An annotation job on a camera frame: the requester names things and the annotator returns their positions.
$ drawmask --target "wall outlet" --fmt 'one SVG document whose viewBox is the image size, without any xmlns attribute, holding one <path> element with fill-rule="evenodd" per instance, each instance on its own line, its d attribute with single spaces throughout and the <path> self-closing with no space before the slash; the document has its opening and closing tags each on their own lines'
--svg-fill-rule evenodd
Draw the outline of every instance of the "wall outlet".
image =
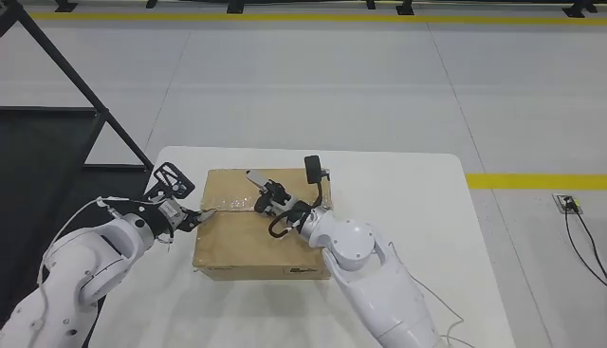
<svg viewBox="0 0 607 348">
<path fill-rule="evenodd" d="M 557 204 L 557 208 L 559 209 L 559 211 L 565 215 L 565 213 L 570 214 L 570 215 L 575 215 L 576 212 L 573 210 L 566 210 L 565 209 L 565 205 L 566 205 L 566 201 L 565 198 L 567 196 L 571 196 L 573 198 L 573 201 L 576 203 L 576 205 L 578 206 L 578 213 L 580 215 L 582 215 L 584 213 L 584 211 L 581 209 L 581 204 L 579 203 L 579 200 L 571 195 L 571 194 L 560 194 L 560 193 L 553 193 L 552 194 L 552 198 L 554 199 L 554 202 Z"/>
</svg>

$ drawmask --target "yellow floor line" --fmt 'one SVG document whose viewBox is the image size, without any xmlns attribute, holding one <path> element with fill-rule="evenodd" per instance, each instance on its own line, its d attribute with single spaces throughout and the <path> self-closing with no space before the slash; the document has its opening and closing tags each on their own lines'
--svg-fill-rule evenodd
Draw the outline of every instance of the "yellow floor line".
<svg viewBox="0 0 607 348">
<path fill-rule="evenodd" d="M 607 26 L 606 19 L 573 19 L 563 17 L 489 17 L 489 16 L 399 16 L 374 14 L 309 14 L 309 13 L 132 13 L 132 12 L 32 12 L 38 20 L 113 20 L 163 22 L 346 22 L 346 23 L 451 23 L 504 25 L 571 25 Z"/>
<path fill-rule="evenodd" d="M 607 174 L 466 174 L 471 189 L 607 190 Z"/>
</svg>

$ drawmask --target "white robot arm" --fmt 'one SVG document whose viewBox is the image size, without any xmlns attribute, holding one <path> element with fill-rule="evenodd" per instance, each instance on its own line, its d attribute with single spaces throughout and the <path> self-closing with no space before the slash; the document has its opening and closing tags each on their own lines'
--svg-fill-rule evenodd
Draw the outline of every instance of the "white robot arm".
<svg viewBox="0 0 607 348">
<path fill-rule="evenodd" d="M 114 216 L 51 242 L 43 260 L 48 277 L 42 283 L 41 267 L 39 287 L 19 302 L 0 332 L 1 348 L 82 347 L 97 318 L 97 301 L 120 284 L 159 235 L 191 231 L 214 213 L 179 206 L 176 199 L 193 184 L 172 164 L 163 164 L 155 176 L 158 183 L 144 195 L 150 202 L 103 198 L 70 218 L 64 228 L 94 203 Z"/>
<path fill-rule="evenodd" d="M 353 220 L 337 220 L 321 206 L 321 170 L 317 156 L 305 158 L 308 183 L 316 183 L 319 197 L 312 206 L 288 194 L 279 183 L 249 171 L 248 179 L 260 189 L 255 210 L 275 216 L 269 233 L 277 238 L 295 229 L 311 247 L 323 247 L 322 257 L 346 299 L 379 344 L 385 348 L 442 348 L 444 341 L 434 327 L 423 296 L 394 248 L 372 226 Z M 285 219 L 287 229 L 273 231 Z M 348 280 L 348 272 L 360 271 L 372 254 L 380 268 L 362 278 Z"/>
</svg>

